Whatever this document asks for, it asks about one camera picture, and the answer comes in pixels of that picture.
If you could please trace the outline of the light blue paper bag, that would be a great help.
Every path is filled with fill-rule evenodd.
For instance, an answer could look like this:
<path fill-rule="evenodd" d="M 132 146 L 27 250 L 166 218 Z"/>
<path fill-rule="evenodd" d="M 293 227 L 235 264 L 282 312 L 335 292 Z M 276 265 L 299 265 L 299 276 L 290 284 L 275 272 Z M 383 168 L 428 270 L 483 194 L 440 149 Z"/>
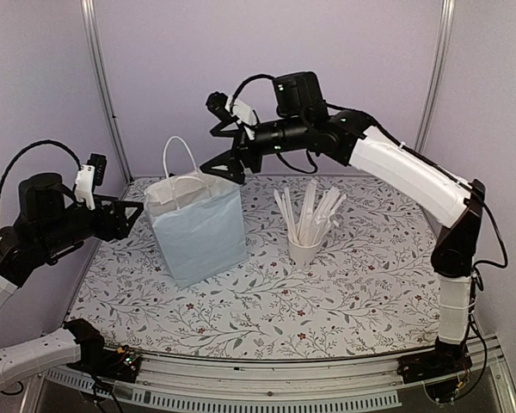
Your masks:
<path fill-rule="evenodd" d="M 184 145 L 193 169 L 169 176 L 167 153 L 175 141 Z M 144 190 L 144 210 L 175 284 L 190 287 L 246 262 L 240 186 L 202 172 L 178 136 L 168 139 L 162 160 L 166 176 Z"/>

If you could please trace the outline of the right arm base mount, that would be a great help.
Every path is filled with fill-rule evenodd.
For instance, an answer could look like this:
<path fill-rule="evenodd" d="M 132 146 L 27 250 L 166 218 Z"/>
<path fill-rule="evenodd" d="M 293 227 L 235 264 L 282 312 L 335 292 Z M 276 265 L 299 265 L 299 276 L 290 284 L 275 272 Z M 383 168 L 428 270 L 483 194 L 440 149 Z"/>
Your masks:
<path fill-rule="evenodd" d="M 472 360 L 468 351 L 431 350 L 400 357 L 397 374 L 404 384 L 422 382 L 436 404 L 454 402 L 469 381 Z"/>

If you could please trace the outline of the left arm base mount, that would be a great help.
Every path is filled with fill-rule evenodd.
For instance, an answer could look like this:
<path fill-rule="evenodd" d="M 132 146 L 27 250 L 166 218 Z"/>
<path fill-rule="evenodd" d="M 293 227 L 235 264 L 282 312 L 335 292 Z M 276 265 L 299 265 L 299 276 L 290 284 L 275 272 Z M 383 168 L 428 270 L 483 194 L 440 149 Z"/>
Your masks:
<path fill-rule="evenodd" d="M 135 383 L 141 363 L 142 354 L 124 345 L 116 349 L 104 348 L 90 361 L 80 360 L 67 364 L 67 367 L 92 377 Z"/>

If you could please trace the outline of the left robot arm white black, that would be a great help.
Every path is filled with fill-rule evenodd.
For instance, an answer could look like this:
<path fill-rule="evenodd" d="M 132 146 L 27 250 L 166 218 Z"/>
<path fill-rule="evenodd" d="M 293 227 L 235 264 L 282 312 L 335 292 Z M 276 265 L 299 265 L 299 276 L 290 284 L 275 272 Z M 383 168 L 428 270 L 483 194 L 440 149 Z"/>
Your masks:
<path fill-rule="evenodd" d="M 136 201 L 95 194 L 103 181 L 107 159 L 91 154 L 87 163 L 55 140 L 34 142 L 14 160 L 38 146 L 65 151 L 77 166 L 72 187 L 60 174 L 40 173 L 18 185 L 19 215 L 10 226 L 0 226 L 0 309 L 38 268 L 53 266 L 81 249 L 89 238 L 104 242 L 128 237 L 144 206 Z M 0 394 L 27 377 L 57 366 L 73 366 L 90 375 L 104 373 L 123 356 L 104 348 L 104 338 L 81 318 L 52 333 L 0 349 Z"/>

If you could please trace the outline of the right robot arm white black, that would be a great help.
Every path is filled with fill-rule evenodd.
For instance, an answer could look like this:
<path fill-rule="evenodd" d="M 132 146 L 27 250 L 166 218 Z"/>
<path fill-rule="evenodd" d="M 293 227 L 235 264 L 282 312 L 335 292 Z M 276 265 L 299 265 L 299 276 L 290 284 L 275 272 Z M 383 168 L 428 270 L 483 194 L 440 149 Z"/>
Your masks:
<path fill-rule="evenodd" d="M 375 176 L 429 211 L 441 224 L 431 255 L 440 277 L 440 324 L 427 367 L 445 375 L 461 359 L 474 309 L 472 279 L 479 275 L 476 246 L 482 217 L 491 212 L 486 188 L 466 181 L 394 138 L 371 115 L 343 108 L 323 98 L 317 75 L 300 71 L 280 77 L 266 75 L 277 102 L 277 120 L 261 122 L 254 109 L 242 103 L 243 86 L 228 96 L 211 93 L 207 110 L 219 123 L 210 131 L 230 138 L 231 148 L 203 163 L 201 170 L 242 184 L 245 170 L 261 171 L 266 155 L 304 150 L 308 157 L 324 155 L 343 166 Z"/>

